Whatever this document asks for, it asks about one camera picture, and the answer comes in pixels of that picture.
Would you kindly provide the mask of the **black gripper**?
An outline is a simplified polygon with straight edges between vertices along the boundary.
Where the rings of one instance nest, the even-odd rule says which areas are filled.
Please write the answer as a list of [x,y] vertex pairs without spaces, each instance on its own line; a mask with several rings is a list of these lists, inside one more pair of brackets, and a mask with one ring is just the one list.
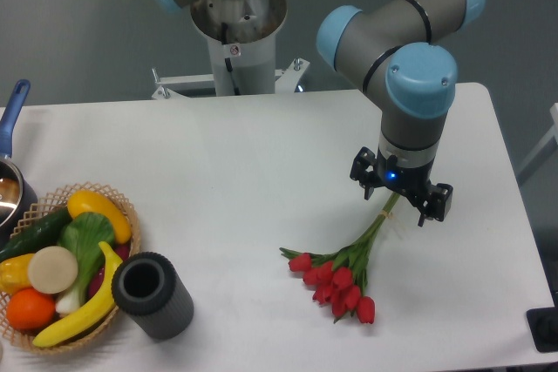
[[426,220],[443,222],[451,209],[453,187],[431,184],[430,174],[437,146],[422,150],[406,150],[394,145],[379,145],[378,155],[362,147],[353,159],[350,178],[364,189],[368,200],[375,188],[386,187],[419,204],[418,226]]

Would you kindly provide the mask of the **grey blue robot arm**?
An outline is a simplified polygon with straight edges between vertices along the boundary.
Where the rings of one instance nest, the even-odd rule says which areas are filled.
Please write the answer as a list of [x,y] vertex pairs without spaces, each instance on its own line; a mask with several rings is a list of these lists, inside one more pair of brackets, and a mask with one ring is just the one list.
[[[171,11],[189,9],[207,39],[220,96],[276,91],[276,34],[286,0],[157,0]],[[422,220],[442,221],[453,188],[430,173],[458,76],[438,41],[480,16],[486,0],[390,0],[372,13],[334,9],[321,23],[322,59],[356,86],[381,113],[376,151],[362,149],[350,177],[366,195],[386,187],[408,199]]]

